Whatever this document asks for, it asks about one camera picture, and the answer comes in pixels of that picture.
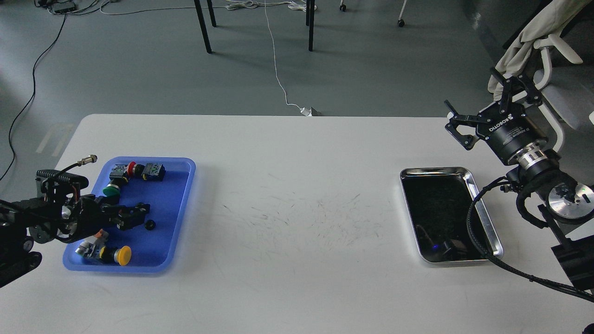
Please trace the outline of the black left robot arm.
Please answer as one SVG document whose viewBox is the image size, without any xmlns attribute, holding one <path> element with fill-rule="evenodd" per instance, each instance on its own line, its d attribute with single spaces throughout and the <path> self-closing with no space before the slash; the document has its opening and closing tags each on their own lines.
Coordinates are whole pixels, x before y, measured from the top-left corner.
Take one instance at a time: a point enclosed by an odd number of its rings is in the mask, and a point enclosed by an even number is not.
<svg viewBox="0 0 594 334">
<path fill-rule="evenodd" d="M 37 197 L 1 202 L 2 287 L 39 266 L 42 254 L 32 250 L 36 243 L 81 241 L 76 252 L 85 258 L 121 266 L 129 263 L 131 249 L 128 246 L 106 246 L 109 235 L 106 228 L 114 226 L 122 231 L 140 225 L 146 230 L 155 228 L 153 220 L 146 220 L 149 204 L 124 206 L 119 203 L 121 187 L 131 177 L 142 175 L 144 167 L 133 161 L 117 165 L 102 195 L 82 195 L 81 190 L 87 188 L 89 182 L 70 170 L 96 161 L 95 155 L 89 155 L 62 170 L 38 170 Z"/>
</svg>

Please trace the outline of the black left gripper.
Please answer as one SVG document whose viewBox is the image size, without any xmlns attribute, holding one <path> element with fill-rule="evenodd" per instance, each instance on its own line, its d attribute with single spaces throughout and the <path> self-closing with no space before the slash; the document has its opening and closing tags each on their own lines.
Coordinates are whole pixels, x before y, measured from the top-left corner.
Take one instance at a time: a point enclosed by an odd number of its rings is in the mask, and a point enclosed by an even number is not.
<svg viewBox="0 0 594 334">
<path fill-rule="evenodd" d="M 151 208 L 150 204 L 142 202 L 136 203 L 135 206 L 119 205 L 119 195 L 84 195 L 79 205 L 79 230 L 97 232 L 106 227 L 110 222 L 110 206 L 114 212 L 120 214 L 115 218 L 115 224 L 121 231 L 144 225 Z"/>
</svg>

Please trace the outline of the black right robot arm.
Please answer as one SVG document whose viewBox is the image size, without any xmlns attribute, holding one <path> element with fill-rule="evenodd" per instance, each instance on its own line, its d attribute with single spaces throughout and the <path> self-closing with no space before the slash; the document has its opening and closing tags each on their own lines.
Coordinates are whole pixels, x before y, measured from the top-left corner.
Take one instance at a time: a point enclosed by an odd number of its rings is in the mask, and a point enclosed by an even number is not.
<svg viewBox="0 0 594 334">
<path fill-rule="evenodd" d="M 492 253 L 490 246 L 478 241 L 471 227 L 471 213 L 466 228 L 473 245 L 482 256 L 499 268 L 524 277 L 532 283 L 567 295 L 593 301 L 593 237 L 572 240 L 562 232 L 562 225 L 582 225 L 593 218 L 593 188 L 582 184 L 560 169 L 559 154 L 546 149 L 547 136 L 527 116 L 525 107 L 513 101 L 514 93 L 524 91 L 526 102 L 543 104 L 542 95 L 524 74 L 505 77 L 495 68 L 491 74 L 502 85 L 501 97 L 475 116 L 459 114 L 449 101 L 445 105 L 451 117 L 445 129 L 466 149 L 484 141 L 503 165 L 513 169 L 482 188 L 470 205 L 472 211 L 482 197 L 495 188 L 514 192 L 520 216 L 537 228 L 549 228 L 558 240 L 552 251 L 571 284 L 556 283 L 520 271 Z"/>
</svg>

